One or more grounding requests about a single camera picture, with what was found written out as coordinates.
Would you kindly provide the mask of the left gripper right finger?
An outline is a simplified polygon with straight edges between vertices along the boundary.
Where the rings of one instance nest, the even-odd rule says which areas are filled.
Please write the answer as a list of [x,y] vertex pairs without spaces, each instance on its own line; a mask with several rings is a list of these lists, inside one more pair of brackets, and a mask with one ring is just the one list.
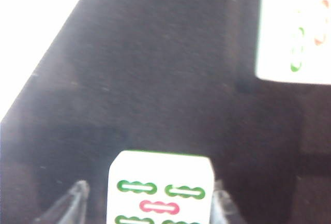
[[211,223],[242,223],[242,216],[222,180],[215,181],[211,206]]

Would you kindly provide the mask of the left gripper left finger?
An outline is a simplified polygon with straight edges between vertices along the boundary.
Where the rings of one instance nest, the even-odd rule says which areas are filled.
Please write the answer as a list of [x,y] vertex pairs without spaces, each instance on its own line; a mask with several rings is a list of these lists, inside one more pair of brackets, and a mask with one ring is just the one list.
[[77,181],[33,223],[85,223],[88,197],[88,182]]

